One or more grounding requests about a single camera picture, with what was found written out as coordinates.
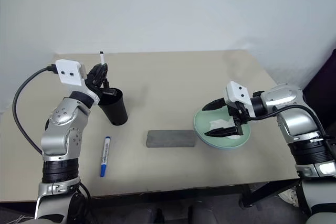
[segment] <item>white tissue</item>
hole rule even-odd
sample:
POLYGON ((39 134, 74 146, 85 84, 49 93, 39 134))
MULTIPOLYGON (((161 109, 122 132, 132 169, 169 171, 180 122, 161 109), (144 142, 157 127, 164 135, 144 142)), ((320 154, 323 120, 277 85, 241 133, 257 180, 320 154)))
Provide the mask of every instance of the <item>white tissue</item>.
MULTIPOLYGON (((225 121, 223 119, 218 119, 210 122, 210 129, 217 129, 217 128, 229 128, 235 126, 235 123, 233 122, 233 118, 230 117, 229 121, 225 121)), ((240 135, 232 135, 232 136, 227 136, 228 138, 231 139, 239 139, 240 135)))

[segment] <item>floor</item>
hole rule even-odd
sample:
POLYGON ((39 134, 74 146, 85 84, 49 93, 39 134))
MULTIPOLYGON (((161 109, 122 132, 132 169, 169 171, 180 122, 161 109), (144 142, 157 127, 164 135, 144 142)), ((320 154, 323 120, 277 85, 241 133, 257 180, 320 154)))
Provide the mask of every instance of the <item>floor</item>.
MULTIPOLYGON (((131 212, 155 211, 160 208, 165 217, 165 223, 187 223, 188 208, 196 200, 201 200, 213 210, 218 224, 245 224, 245 223, 305 223, 306 217, 298 208, 282 201, 274 196, 261 201, 257 205, 242 210, 238 205, 239 195, 223 195, 204 197, 201 199, 186 199, 178 201, 164 201, 155 204, 138 204, 122 207, 113 207, 96 210, 99 224, 122 224, 125 223, 131 212)), ((0 209, 0 224, 6 224, 19 217, 20 214, 0 209)), ((143 223, 128 220, 127 223, 143 223)))

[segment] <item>table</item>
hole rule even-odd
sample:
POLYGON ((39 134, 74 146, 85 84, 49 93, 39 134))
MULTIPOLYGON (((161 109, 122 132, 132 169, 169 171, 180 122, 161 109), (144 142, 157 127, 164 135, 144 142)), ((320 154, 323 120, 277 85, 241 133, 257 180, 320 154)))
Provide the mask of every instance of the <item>table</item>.
MULTIPOLYGON (((87 72, 99 55, 57 55, 83 62, 87 72)), ((188 188, 297 178, 294 159, 276 120, 251 123, 247 143, 218 150, 196 142, 193 148, 147 148, 148 130, 190 130, 194 114, 222 97, 230 80, 254 91, 275 85, 257 60, 243 50, 106 54, 108 79, 124 93, 129 119, 113 126, 92 108, 83 133, 79 173, 93 196, 173 191, 188 188), (104 178, 99 177, 104 137, 112 144, 104 178)), ((42 73, 22 92, 17 111, 28 135, 39 144, 45 122, 69 95, 58 76, 42 73)), ((1 121, 0 201, 36 200, 41 156, 17 129, 11 110, 1 121)))

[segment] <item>cable connector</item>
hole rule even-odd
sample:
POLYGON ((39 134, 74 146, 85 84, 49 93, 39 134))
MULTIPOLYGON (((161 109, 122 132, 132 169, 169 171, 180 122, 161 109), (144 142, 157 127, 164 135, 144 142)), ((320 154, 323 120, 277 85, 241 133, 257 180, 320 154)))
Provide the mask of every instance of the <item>cable connector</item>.
POLYGON ((56 68, 55 64, 48 65, 47 70, 50 71, 50 72, 58 74, 58 71, 57 71, 57 68, 56 68))

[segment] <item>blue marker cap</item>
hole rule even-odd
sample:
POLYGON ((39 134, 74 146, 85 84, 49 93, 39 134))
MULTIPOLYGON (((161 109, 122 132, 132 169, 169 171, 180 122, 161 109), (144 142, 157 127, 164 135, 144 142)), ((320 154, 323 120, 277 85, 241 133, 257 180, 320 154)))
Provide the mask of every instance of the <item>blue marker cap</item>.
POLYGON ((100 166, 100 177, 105 176, 105 170, 106 170, 106 165, 101 165, 100 166))

